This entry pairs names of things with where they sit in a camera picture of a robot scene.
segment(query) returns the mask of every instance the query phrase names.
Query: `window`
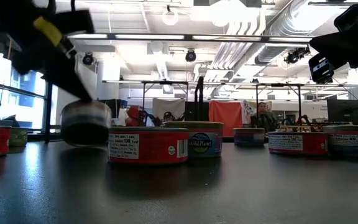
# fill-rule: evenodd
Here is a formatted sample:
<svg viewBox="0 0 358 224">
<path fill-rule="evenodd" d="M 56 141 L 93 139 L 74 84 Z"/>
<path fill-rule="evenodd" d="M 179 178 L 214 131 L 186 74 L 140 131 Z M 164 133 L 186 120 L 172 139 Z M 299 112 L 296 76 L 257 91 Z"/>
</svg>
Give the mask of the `window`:
<svg viewBox="0 0 358 224">
<path fill-rule="evenodd" d="M 0 118 L 16 115 L 22 128 L 41 129 L 44 99 L 0 89 Z"/>
<path fill-rule="evenodd" d="M 12 68 L 11 61 L 0 54 L 0 84 L 44 96 L 45 80 L 41 77 L 42 74 L 35 71 L 20 75 Z"/>
</svg>

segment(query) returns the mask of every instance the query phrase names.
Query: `dark table surface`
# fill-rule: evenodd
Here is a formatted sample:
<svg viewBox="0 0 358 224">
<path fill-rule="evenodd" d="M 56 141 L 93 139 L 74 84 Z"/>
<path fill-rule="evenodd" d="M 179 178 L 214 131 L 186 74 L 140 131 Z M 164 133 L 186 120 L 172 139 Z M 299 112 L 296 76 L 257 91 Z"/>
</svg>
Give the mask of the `dark table surface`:
<svg viewBox="0 0 358 224">
<path fill-rule="evenodd" d="M 111 166 L 104 149 L 28 143 L 0 157 L 0 223 L 358 224 L 358 161 L 224 143 L 221 159 Z"/>
</svg>

